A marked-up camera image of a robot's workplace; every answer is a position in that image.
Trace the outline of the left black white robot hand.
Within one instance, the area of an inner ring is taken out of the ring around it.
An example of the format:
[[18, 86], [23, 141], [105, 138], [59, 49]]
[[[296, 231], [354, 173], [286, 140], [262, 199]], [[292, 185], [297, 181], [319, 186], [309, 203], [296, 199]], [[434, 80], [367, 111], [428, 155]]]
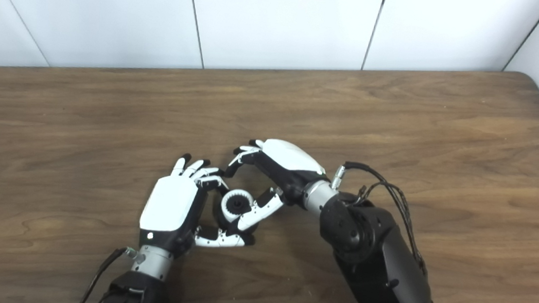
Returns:
[[210, 191], [225, 196], [230, 190], [223, 170], [210, 166], [208, 159], [191, 159], [185, 153], [175, 161], [170, 175], [156, 181], [140, 216], [139, 245], [160, 248], [177, 259], [197, 243], [205, 248], [255, 244], [252, 234], [228, 235], [227, 229], [200, 228]]

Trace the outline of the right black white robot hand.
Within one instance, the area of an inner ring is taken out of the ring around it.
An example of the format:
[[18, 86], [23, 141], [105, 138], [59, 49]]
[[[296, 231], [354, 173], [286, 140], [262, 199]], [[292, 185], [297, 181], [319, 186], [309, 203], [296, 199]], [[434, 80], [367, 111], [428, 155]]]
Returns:
[[337, 191], [331, 188], [324, 167], [307, 152], [286, 140], [251, 140], [236, 148], [234, 159], [224, 171], [234, 177], [242, 165], [253, 165], [266, 175], [275, 188], [266, 190], [249, 211], [229, 222], [227, 235], [246, 233], [253, 226], [283, 206], [298, 205], [313, 214], [320, 214]]

